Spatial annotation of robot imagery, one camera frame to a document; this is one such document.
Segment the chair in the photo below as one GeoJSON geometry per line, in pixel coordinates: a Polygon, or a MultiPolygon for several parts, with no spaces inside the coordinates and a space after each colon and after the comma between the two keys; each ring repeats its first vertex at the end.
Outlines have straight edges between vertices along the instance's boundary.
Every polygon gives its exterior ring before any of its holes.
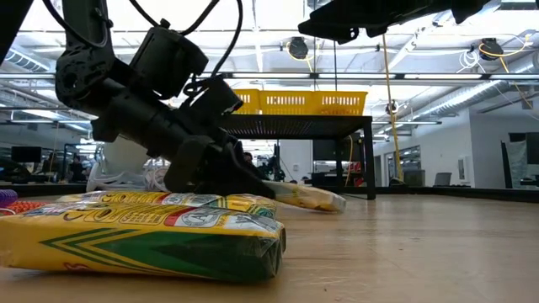
{"type": "Polygon", "coordinates": [[[435,177],[435,186],[449,186],[451,185],[452,173],[437,173],[435,177]]]}
{"type": "Polygon", "coordinates": [[[424,187],[424,170],[416,169],[404,172],[404,182],[408,186],[424,187]]]}

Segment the ceiling light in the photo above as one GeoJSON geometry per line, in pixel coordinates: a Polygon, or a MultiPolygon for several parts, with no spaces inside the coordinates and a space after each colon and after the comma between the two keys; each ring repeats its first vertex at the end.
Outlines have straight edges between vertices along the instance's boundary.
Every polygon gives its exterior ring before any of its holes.
{"type": "Polygon", "coordinates": [[[77,124],[90,124],[92,121],[90,120],[60,120],[58,123],[62,124],[68,124],[68,123],[77,123],[77,124]]]}
{"type": "Polygon", "coordinates": [[[64,116],[62,115],[59,115],[51,110],[41,110],[41,109],[26,109],[26,110],[23,110],[23,113],[26,113],[26,114],[33,114],[33,115],[36,115],[36,116],[39,116],[39,117],[43,117],[43,118],[49,118],[49,119],[53,119],[53,120],[59,120],[59,119],[65,119],[64,116]]]}
{"type": "MultiPolygon", "coordinates": [[[[375,121],[372,122],[373,125],[390,125],[389,121],[375,121]]],[[[407,121],[407,122],[398,122],[399,125],[440,125],[441,121],[407,121]]]]}
{"type": "Polygon", "coordinates": [[[36,124],[44,124],[44,123],[54,123],[54,121],[51,120],[9,120],[11,123],[36,123],[36,124]]]}
{"type": "Polygon", "coordinates": [[[234,72],[232,74],[233,78],[236,79],[279,79],[279,78],[309,78],[310,75],[308,73],[278,73],[278,72],[264,72],[264,73],[258,73],[258,72],[234,72]]]}
{"type": "MultiPolygon", "coordinates": [[[[335,79],[334,73],[321,73],[318,75],[321,79],[335,79]]],[[[338,73],[337,74],[338,79],[385,79],[386,74],[383,73],[338,73]]],[[[393,79],[395,78],[395,74],[389,74],[389,78],[393,79]]]]}
{"type": "Polygon", "coordinates": [[[539,79],[539,74],[500,74],[500,75],[491,75],[490,80],[537,80],[539,79]]]}
{"type": "Polygon", "coordinates": [[[477,80],[482,74],[407,74],[404,79],[422,80],[477,80]]]}
{"type": "Polygon", "coordinates": [[[398,122],[401,125],[440,125],[441,121],[412,121],[412,122],[398,122]]]}

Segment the yellow crayon package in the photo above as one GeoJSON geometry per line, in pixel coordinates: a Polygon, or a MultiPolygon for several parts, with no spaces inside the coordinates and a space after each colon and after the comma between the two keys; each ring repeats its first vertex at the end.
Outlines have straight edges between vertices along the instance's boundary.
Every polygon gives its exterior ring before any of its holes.
{"type": "Polygon", "coordinates": [[[346,199],[327,190],[301,186],[293,183],[264,181],[275,192],[278,202],[309,210],[343,212],[346,199]]]}
{"type": "Polygon", "coordinates": [[[105,202],[140,203],[150,205],[186,205],[244,211],[253,215],[275,218],[275,201],[252,194],[233,194],[222,197],[216,194],[173,194],[143,191],[95,191],[86,194],[69,194],[56,202],[105,202]]]}
{"type": "Polygon", "coordinates": [[[56,203],[0,217],[0,265],[255,282],[274,277],[284,226],[186,205],[56,203]]]}

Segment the ceiling pipe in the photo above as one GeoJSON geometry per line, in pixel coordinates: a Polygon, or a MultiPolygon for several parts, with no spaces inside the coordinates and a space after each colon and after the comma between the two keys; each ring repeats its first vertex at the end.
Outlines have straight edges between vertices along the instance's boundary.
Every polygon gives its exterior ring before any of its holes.
{"type": "MultiPolygon", "coordinates": [[[[516,60],[509,65],[512,73],[538,73],[539,72],[539,50],[529,56],[516,60]]],[[[421,120],[434,116],[443,116],[455,113],[461,109],[478,104],[486,99],[490,99],[505,93],[511,88],[511,82],[505,80],[493,80],[478,84],[474,87],[460,88],[453,93],[437,99],[427,104],[414,115],[408,115],[400,120],[421,120]]]]}

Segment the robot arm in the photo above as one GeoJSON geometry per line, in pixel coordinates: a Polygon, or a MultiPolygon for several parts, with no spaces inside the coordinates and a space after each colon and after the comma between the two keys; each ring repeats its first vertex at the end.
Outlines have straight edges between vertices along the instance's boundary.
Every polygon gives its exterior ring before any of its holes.
{"type": "Polygon", "coordinates": [[[274,198],[258,170],[243,160],[241,142],[216,126],[242,101],[216,71],[214,77],[185,85],[208,63],[183,35],[193,29],[179,33],[161,20],[127,65],[115,57],[105,0],[63,1],[63,13],[65,21],[55,16],[67,34],[56,66],[56,94],[65,105],[99,117],[92,121],[95,140],[112,142],[123,135],[144,146],[148,156],[168,159],[164,181],[174,192],[192,184],[197,193],[274,198]],[[189,98],[179,109],[160,101],[178,96],[184,87],[189,98]]]}

